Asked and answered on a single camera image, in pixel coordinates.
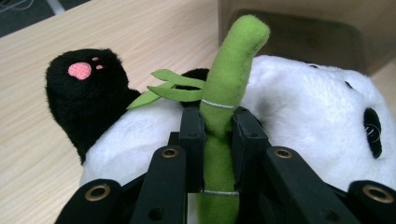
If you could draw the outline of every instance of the screw hole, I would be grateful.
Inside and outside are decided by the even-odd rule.
[[[85,199],[90,202],[97,202],[103,200],[110,193],[110,186],[107,184],[100,184],[91,187],[85,193]]]
[[[363,187],[365,195],[380,203],[393,203],[394,198],[386,190],[376,187],[374,185],[366,185]]]

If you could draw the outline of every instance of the wooden table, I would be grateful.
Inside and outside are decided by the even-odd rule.
[[[82,169],[48,111],[45,71],[57,55],[83,48],[116,51],[130,87],[143,91],[158,84],[150,76],[157,69],[210,67],[217,1],[94,0],[0,38],[0,223],[52,223],[78,189]],[[395,68],[374,76],[389,100]]]

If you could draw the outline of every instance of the metal ring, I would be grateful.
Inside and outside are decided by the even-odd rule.
[[[174,158],[178,155],[178,151],[176,149],[167,148],[161,152],[161,155],[165,158]]]
[[[92,188],[90,188],[86,193],[85,193],[85,199],[90,201],[90,202],[97,202],[105,197],[110,193],[110,186],[107,184],[99,184],[95,185]]]
[[[274,154],[283,159],[289,159],[293,156],[287,149],[281,148],[274,151]]]
[[[394,198],[386,190],[381,189],[374,185],[366,185],[363,187],[363,192],[368,197],[380,203],[393,203]]]

